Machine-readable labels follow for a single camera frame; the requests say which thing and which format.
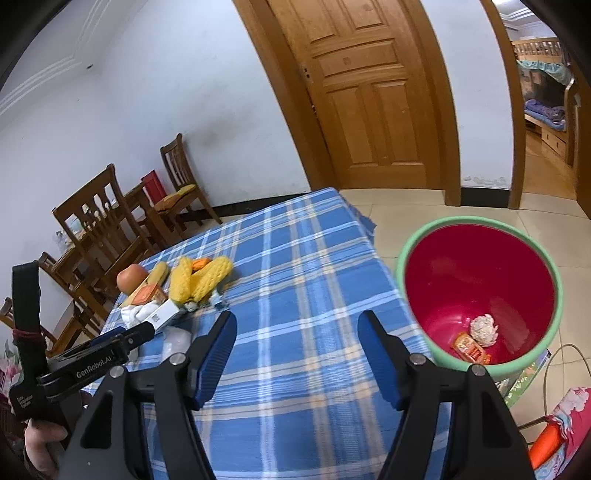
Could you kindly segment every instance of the small cardboard box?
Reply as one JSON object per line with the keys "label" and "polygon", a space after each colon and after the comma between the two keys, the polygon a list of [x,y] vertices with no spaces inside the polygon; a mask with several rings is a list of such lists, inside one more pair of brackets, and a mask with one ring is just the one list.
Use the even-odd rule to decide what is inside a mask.
{"label": "small cardboard box", "polygon": [[163,304],[167,298],[168,297],[158,286],[158,284],[154,283],[152,285],[146,285],[145,287],[142,287],[135,295],[134,301],[132,301],[131,304],[146,305],[151,301],[157,301],[159,304]]}
{"label": "small cardboard box", "polygon": [[186,310],[184,308],[179,307],[172,300],[167,300],[154,313],[149,315],[145,321],[150,322],[154,326],[154,331],[158,333],[170,322],[178,319],[185,313]]}

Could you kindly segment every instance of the purple blanket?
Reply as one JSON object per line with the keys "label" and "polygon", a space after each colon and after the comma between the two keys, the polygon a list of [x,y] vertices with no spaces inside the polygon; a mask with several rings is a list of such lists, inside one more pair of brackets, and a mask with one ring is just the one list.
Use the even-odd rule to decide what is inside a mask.
{"label": "purple blanket", "polygon": [[563,106],[554,106],[550,108],[542,105],[538,100],[532,98],[531,100],[526,101],[525,108],[531,110],[532,112],[539,113],[540,115],[544,115],[547,119],[551,120],[555,124],[559,124],[562,120],[564,120]]}

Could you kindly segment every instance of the table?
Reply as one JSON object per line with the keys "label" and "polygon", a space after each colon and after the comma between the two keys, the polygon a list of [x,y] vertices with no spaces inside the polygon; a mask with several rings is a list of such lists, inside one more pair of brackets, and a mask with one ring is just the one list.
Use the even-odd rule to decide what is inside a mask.
{"label": "table", "polygon": [[[194,413],[219,480],[376,478],[400,413],[384,401],[357,337],[373,309],[411,352],[428,353],[397,287],[372,246],[369,220],[334,189],[310,193],[183,241],[143,262],[227,255],[223,296],[238,337],[213,399]],[[194,336],[218,313],[203,307],[181,324]],[[103,331],[122,325],[119,309]],[[130,370],[160,362],[163,336],[142,345]],[[88,387],[93,393],[100,382]],[[439,478],[449,428],[442,406],[427,478]],[[154,478],[166,479],[144,406]]]}
{"label": "table", "polygon": [[[180,240],[180,237],[175,232],[171,232],[166,227],[166,224],[158,212],[152,207],[148,196],[144,192],[143,183],[140,183],[126,193],[125,200],[127,201],[130,210],[133,211],[136,208],[141,208],[144,211],[147,219],[145,225],[148,228],[150,235],[161,249],[166,249]],[[90,238],[83,236],[80,240],[82,242],[85,240],[90,241]],[[80,264],[83,261],[84,259],[80,252],[72,246],[56,261],[54,265],[51,266],[47,273],[74,299],[76,298],[72,295],[69,286],[75,286],[76,294],[86,302],[102,323],[102,321],[106,320],[108,317],[108,312],[97,301],[90,290],[83,283],[79,282],[74,273],[79,269]]]}

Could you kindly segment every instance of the bucket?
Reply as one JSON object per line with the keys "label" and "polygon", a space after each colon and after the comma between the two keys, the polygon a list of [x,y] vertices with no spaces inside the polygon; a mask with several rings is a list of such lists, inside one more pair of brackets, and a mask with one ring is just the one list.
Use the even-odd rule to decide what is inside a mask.
{"label": "bucket", "polygon": [[496,343],[485,348],[486,369],[497,381],[530,366],[558,331],[563,289],[556,265],[505,223],[476,216],[428,223],[402,248],[396,276],[442,367],[468,369],[452,344],[484,314],[498,325]]}

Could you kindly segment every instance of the wooden bed frame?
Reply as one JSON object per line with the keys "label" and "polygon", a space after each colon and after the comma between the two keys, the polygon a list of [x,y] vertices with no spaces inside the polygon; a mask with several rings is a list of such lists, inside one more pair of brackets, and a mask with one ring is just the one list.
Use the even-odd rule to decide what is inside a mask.
{"label": "wooden bed frame", "polygon": [[[517,60],[559,64],[564,62],[558,38],[533,38],[532,40],[518,40],[512,43]],[[558,132],[544,122],[525,114],[525,119],[534,125],[535,131],[540,133],[542,140],[571,167],[576,166],[575,150],[578,139],[576,118],[578,112],[574,96],[577,91],[578,86],[573,78],[564,90],[564,113],[566,118],[566,130],[564,132]]]}

